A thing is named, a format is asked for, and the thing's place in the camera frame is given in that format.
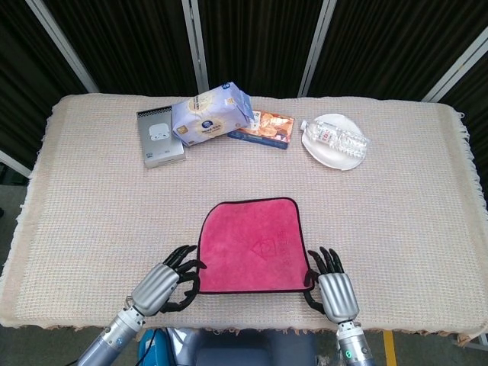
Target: black curtain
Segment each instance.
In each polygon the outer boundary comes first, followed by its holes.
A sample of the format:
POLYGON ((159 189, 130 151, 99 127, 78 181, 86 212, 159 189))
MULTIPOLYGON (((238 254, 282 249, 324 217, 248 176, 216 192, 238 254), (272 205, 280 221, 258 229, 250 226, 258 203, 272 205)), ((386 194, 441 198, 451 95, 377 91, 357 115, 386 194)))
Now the black curtain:
POLYGON ((441 103, 463 112, 471 151, 488 200, 488 55, 485 54, 447 93, 441 103))
POLYGON ((200 0, 210 88, 296 98, 321 0, 200 0))
POLYGON ((0 149, 28 168, 63 96, 86 93, 24 1, 0 2, 0 149))
POLYGON ((488 25, 486 1, 340 0, 310 96, 420 101, 488 25))
POLYGON ((44 0, 101 92, 195 95, 180 0, 44 0))

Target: robotic arm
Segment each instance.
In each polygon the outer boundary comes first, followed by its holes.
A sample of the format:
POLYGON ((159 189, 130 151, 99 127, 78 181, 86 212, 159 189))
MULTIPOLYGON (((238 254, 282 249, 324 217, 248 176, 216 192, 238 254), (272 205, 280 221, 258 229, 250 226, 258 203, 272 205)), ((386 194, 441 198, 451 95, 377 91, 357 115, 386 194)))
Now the robotic arm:
POLYGON ((78 366, 109 366, 125 346, 143 328, 144 318, 162 313, 182 311, 197 296, 200 279, 192 268, 206 268, 198 260, 181 264, 188 253, 197 246, 177 248, 163 263, 157 264, 127 297, 124 307, 104 328, 78 360, 78 366), (180 303, 168 302, 169 297, 182 282, 193 281, 193 288, 185 292, 180 303))
POLYGON ((322 246, 319 253, 309 250, 320 273, 310 270, 305 279, 305 285, 310 281, 319 284, 323 303, 316 302, 310 293, 304 293, 305 300, 312 307, 337 324, 337 343, 342 359, 348 366, 375 366, 373 355, 364 337, 363 330, 354 319, 359 314, 359 306, 351 280, 344 273, 341 260, 333 249, 327 251, 322 246))

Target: pink microfiber cloth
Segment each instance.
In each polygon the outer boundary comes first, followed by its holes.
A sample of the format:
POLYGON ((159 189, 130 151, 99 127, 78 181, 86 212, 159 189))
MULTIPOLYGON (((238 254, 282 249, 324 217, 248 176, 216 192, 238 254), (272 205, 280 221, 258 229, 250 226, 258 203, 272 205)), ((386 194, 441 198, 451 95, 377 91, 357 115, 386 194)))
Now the pink microfiber cloth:
POLYGON ((309 263, 295 201, 223 202, 208 214, 198 257, 202 294, 300 292, 309 263))

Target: white paper plate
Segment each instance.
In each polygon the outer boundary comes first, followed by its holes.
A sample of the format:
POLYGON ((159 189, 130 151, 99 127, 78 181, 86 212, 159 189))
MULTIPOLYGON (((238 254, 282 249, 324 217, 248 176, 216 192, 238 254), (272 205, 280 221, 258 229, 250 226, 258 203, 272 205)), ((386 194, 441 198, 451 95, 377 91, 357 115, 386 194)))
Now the white paper plate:
MULTIPOLYGON (((342 114, 324 114, 315 120, 333 124, 343 130, 348 130, 364 136, 359 127, 342 114)), ((325 143, 312 141, 306 133, 302 133, 302 144, 311 156, 321 164, 339 170, 350 170, 361 164, 364 158, 355 158, 328 147, 325 143)))

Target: woven tablecloth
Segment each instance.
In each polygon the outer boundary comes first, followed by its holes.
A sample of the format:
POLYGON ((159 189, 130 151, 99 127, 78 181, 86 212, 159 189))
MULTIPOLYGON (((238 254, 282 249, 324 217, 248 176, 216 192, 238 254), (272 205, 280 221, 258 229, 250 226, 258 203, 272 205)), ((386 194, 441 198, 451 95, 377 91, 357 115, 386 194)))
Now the woven tablecloth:
MULTIPOLYGON (((287 196, 306 247, 341 255, 364 328, 486 331, 486 207, 452 108, 252 98, 296 118, 288 150, 220 136, 186 149, 184 162, 146 169, 136 112, 183 99, 92 94, 54 107, 1 278, 2 325, 103 326, 155 263, 197 243, 216 204, 287 196), (329 169, 302 146, 300 122, 326 113, 371 139, 356 169, 329 169)), ((200 295, 147 325, 333 329, 300 294, 200 295)))

